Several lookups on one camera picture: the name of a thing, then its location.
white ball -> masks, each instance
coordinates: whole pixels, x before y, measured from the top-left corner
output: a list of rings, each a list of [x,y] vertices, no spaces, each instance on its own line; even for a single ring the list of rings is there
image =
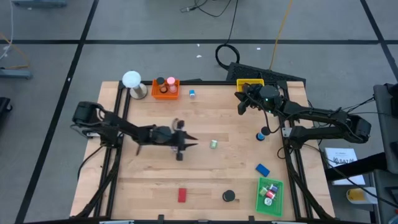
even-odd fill
[[[134,88],[141,83],[141,76],[136,71],[128,71],[123,75],[123,85],[127,88]]]

blue block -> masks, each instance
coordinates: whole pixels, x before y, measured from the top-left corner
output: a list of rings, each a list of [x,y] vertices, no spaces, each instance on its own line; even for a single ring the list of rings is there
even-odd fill
[[[267,169],[265,166],[263,166],[262,164],[259,164],[257,167],[256,167],[256,170],[260,173],[260,174],[262,174],[264,177],[267,177],[268,176],[268,174],[269,174],[269,169]]]

red block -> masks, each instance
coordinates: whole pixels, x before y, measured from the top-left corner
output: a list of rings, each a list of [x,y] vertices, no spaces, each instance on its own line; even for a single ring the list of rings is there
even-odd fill
[[[184,203],[187,199],[187,189],[178,189],[178,202]]]

small jar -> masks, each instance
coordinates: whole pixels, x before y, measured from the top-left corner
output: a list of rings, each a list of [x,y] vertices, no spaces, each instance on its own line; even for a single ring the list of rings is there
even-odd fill
[[[175,78],[168,77],[167,78],[167,84],[169,84],[170,92],[175,93],[177,91],[177,87],[175,86]]]
[[[158,84],[161,93],[167,92],[167,86],[166,83],[164,82],[164,78],[162,77],[157,78],[156,83]]]

white lamp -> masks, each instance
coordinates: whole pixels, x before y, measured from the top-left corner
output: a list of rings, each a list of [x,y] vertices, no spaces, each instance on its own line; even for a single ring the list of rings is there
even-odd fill
[[[140,100],[147,96],[148,89],[141,83],[141,76],[136,71],[128,71],[123,75],[123,85],[130,88],[130,95],[136,100]]]

